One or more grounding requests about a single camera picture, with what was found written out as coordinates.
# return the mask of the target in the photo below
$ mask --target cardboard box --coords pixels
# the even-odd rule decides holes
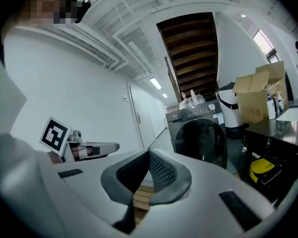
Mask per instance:
[[[265,90],[266,85],[273,85]],[[256,68],[256,73],[236,79],[232,90],[236,93],[243,122],[257,123],[268,117],[267,94],[281,92],[287,104],[284,62],[279,61]]]

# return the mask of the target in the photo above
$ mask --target white door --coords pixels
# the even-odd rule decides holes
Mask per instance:
[[[154,141],[153,125],[147,109],[146,96],[143,90],[130,86],[135,116],[144,148],[148,148]]]

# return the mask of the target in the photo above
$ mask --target wooden ceiling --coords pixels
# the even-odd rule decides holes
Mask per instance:
[[[180,92],[212,96],[217,88],[218,43],[211,12],[189,14],[157,24]]]

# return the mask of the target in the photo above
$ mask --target fluorescent light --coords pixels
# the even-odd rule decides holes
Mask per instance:
[[[159,89],[161,89],[161,86],[160,86],[160,84],[158,83],[158,81],[156,80],[156,78],[151,78],[150,79],[150,81],[151,81],[151,83],[152,84],[154,84],[154,86],[159,90]]]

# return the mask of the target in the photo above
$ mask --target door handle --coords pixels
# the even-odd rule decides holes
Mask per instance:
[[[141,123],[140,117],[142,117],[142,115],[139,115],[139,113],[137,112],[137,117],[138,117],[138,123]]]

